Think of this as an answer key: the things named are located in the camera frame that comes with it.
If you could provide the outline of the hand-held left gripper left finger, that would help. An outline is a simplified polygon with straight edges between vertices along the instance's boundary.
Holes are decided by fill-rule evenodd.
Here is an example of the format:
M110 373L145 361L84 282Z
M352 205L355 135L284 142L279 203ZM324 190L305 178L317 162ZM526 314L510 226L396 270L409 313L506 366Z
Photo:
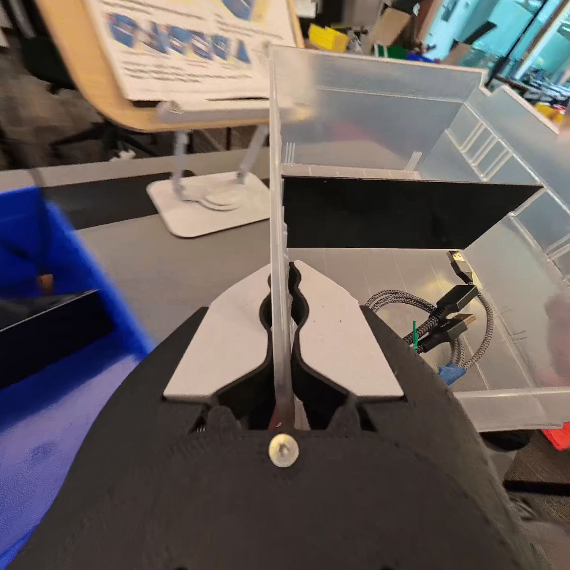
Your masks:
M225 406L248 426L268 426L275 410L270 265L206 308L163 391L170 403Z

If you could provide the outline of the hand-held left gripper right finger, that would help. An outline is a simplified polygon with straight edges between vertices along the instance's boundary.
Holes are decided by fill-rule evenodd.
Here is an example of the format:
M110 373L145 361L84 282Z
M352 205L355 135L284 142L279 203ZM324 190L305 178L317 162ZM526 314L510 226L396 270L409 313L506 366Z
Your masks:
M310 428L327 428L345 405L361 410L405 398L366 312L346 289L296 260L291 297L292 387Z

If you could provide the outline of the slim black usb hub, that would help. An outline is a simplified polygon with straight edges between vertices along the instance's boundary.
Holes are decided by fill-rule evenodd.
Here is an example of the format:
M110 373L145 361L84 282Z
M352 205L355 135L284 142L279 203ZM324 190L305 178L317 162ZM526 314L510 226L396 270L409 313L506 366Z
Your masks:
M1 388L115 330L99 290L1 299Z

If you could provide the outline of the blue plastic bin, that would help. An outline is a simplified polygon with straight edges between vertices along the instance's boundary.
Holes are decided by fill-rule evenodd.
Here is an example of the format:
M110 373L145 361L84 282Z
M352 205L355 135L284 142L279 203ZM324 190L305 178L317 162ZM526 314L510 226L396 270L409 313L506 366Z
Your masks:
M37 187L1 193L1 298L97 289L115 330L1 389L1 569L53 505L89 431L153 344L66 216Z

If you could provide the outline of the clear plastic bin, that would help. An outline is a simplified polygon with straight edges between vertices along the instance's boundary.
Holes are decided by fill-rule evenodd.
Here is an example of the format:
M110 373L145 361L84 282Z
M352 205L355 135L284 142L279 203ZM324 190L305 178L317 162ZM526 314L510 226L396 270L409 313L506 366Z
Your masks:
M435 304L472 272L493 313L483 356L452 383L482 432L569 422L569 140L477 69L274 48L270 244L274 316L290 324L289 262L361 305L395 289ZM290 248L286 176L541 184L459 249Z

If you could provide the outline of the black bin divider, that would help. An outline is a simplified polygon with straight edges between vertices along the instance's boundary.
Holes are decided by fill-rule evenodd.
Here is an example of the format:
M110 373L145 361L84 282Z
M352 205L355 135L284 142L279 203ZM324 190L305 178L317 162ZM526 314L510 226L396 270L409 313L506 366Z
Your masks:
M464 250L541 184L286 176L290 248Z

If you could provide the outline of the instruction sheet on stand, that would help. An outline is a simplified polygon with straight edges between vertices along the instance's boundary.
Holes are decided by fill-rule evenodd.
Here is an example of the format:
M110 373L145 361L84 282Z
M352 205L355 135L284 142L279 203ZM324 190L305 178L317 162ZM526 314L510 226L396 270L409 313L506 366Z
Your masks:
M37 6L74 86L96 111L116 125L145 133L268 125L268 98L127 100L84 1L37 1Z

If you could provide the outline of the yellow plastic bin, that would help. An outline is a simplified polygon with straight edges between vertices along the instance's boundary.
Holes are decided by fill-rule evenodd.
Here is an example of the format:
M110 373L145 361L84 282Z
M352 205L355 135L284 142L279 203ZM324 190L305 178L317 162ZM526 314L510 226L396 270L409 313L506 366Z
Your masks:
M345 53L348 44L347 34L331 27L321 27L311 23L308 28L310 46L333 53Z

